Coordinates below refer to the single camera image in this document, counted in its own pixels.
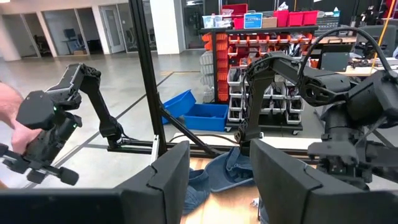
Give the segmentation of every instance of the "metal shelf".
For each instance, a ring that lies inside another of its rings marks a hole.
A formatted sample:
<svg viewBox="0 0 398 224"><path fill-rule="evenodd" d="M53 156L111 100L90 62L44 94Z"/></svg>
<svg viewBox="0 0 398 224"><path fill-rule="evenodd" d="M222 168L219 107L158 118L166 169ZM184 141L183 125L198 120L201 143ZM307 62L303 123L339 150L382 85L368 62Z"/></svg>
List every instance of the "metal shelf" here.
<svg viewBox="0 0 398 224"><path fill-rule="evenodd" d="M300 26L300 27L275 27L263 29L238 29L225 30L227 34L261 34L261 33L281 33L281 32L313 32L318 29L318 26Z"/></svg>

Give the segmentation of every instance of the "vertical pole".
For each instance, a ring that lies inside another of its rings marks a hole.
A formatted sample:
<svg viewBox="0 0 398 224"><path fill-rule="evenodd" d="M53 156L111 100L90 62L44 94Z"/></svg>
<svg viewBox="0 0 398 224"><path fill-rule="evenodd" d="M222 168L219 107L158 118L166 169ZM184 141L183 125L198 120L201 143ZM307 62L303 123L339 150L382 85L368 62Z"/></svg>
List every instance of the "vertical pole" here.
<svg viewBox="0 0 398 224"><path fill-rule="evenodd" d="M141 63L142 77L144 79L145 92L147 94L150 119L154 134L159 136L159 151L161 156L167 152L166 138L162 117L160 113L160 98L156 87L156 79L152 55L149 48L148 30L145 23L144 7L142 0L129 0L134 32L137 38L138 56Z"/></svg>
<svg viewBox="0 0 398 224"><path fill-rule="evenodd" d="M211 30L211 44L213 47L213 74L214 74L214 103L218 103L218 83L217 83L217 34L216 30Z"/></svg>

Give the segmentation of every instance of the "black cable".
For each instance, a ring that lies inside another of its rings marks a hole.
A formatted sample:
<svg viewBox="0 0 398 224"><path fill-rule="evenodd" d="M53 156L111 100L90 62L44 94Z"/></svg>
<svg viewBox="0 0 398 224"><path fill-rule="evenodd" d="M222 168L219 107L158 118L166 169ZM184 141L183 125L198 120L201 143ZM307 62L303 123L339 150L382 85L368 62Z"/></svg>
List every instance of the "black cable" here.
<svg viewBox="0 0 398 224"><path fill-rule="evenodd" d="M130 140L133 140L133 141L138 141L138 139L135 139L135 138L130 138L126 133L124 133L124 130L122 129L122 135L124 136L124 137L126 137L126 138L128 138L128 139L130 139Z"/></svg>
<svg viewBox="0 0 398 224"><path fill-rule="evenodd" d="M373 39L372 36L370 36L367 32L355 28L355 27L339 27L336 29L332 29L329 30L328 32L322 34L321 36L319 36L314 43L310 46L310 48L307 51L306 56L304 57L302 63L300 64L300 69L298 70L298 82L297 82L297 86L300 88L301 85L301 78L303 77L303 72L304 72L304 68L311 56L312 51L314 50L314 48L319 44L319 42L326 36L328 36L329 34L332 34L334 32L338 32L338 31L356 31L358 34L360 34L361 36L363 36L368 42L370 42L373 46L373 48L376 50L376 53L379 56L380 62L382 63L384 69L388 72L391 71L391 67L387 62L386 56L384 56L383 51L381 50L380 46L377 44L377 42Z"/></svg>
<svg viewBox="0 0 398 224"><path fill-rule="evenodd" d="M196 136L209 136L209 137L221 138L221 139L227 140L227 141L229 141L229 142L231 142L231 143L233 143L233 144L239 144L239 143L237 143L236 141L230 140L230 139L227 138L227 137L220 136L220 135L217 135L217 134L195 134L195 135L196 135ZM177 138L180 138L180 137L184 137L184 136L185 136L184 134L181 134L181 135L179 135L179 136L175 136L174 138L170 139L169 142L172 142L174 139L177 139Z"/></svg>

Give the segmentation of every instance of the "table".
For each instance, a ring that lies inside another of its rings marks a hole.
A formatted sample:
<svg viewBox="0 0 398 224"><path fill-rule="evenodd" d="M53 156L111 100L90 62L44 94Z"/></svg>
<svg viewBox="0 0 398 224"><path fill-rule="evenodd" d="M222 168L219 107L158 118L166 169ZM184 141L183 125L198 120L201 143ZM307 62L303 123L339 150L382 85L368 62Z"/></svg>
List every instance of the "table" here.
<svg viewBox="0 0 398 224"><path fill-rule="evenodd" d="M353 44L356 42L356 37L325 37L319 44L335 44L340 43L340 41L345 44Z"/></svg>
<svg viewBox="0 0 398 224"><path fill-rule="evenodd" d="M232 135L222 135L229 139L234 139ZM235 146L233 143L211 136L198 136L207 144L217 144L225 146ZM173 142L189 140L187 137L175 139ZM312 138L281 138L263 137L262 141L271 146L284 149L303 149L307 150L313 142L320 142L320 139ZM194 170L204 169L211 159L190 159L190 167ZM253 207L251 202L259 197L256 187L236 187L217 194L210 194L205 203L200 205L191 214L183 216L180 224L193 223L228 223L228 224L252 224L260 223L257 220L257 207Z"/></svg>
<svg viewBox="0 0 398 224"><path fill-rule="evenodd" d="M69 51L69 54L70 54L70 55L72 54L72 51L70 50L69 43L70 43L70 42L76 42L76 41L78 41L78 40L77 40L77 39L70 39L70 40L63 40L63 41L61 41L61 42L65 43L65 44L67 45L68 51Z"/></svg>

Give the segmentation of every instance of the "person's arm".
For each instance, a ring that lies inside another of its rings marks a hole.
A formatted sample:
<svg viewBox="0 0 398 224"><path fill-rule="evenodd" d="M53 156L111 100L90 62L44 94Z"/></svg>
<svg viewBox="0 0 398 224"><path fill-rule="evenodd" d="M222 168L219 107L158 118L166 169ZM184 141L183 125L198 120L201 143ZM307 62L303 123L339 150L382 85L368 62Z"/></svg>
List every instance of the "person's arm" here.
<svg viewBox="0 0 398 224"><path fill-rule="evenodd" d="M4 83L0 83L0 93L0 121L15 129L18 109L23 100L22 96Z"/></svg>
<svg viewBox="0 0 398 224"><path fill-rule="evenodd" d="M20 154L24 153L28 143L33 141L40 133L40 129L31 130L16 121L18 109L23 101L21 94L15 89L0 83L0 121L10 126L12 135L12 150Z"/></svg>

